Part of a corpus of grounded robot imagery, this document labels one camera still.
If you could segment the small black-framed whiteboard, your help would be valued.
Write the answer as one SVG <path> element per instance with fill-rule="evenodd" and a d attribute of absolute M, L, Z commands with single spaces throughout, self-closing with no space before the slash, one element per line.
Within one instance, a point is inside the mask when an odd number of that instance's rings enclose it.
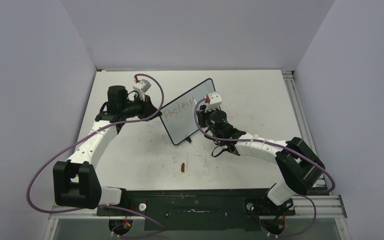
<path fill-rule="evenodd" d="M 190 136 L 198 131 L 194 121 L 196 104 L 193 99 L 198 102 L 215 90 L 213 80 L 207 78 L 162 107 L 160 119 L 173 145 L 190 142 Z"/>

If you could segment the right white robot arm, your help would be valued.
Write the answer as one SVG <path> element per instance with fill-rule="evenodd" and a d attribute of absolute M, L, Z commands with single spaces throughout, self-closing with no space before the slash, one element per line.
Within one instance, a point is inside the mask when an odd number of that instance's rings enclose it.
<path fill-rule="evenodd" d="M 316 153 L 299 138 L 272 140 L 250 134 L 228 123 L 221 109 L 206 111 L 201 105 L 195 111 L 195 123 L 207 139 L 237 156 L 254 157 L 277 165 L 282 180 L 268 190 L 263 209 L 276 214 L 292 196 L 306 196 L 324 173 L 325 165 Z"/>

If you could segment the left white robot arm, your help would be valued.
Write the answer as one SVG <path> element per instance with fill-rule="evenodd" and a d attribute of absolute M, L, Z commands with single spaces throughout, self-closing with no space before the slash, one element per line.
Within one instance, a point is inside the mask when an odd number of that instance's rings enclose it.
<path fill-rule="evenodd" d="M 134 98 L 122 85 L 110 86 L 107 101 L 95 117 L 89 138 L 66 161 L 57 161 L 52 169 L 55 203 L 58 206 L 94 209 L 109 205 L 116 215 L 129 210 L 121 188 L 102 186 L 95 171 L 109 143 L 120 133 L 127 119 L 152 120 L 160 111 L 146 94 L 148 87 L 135 86 Z"/>

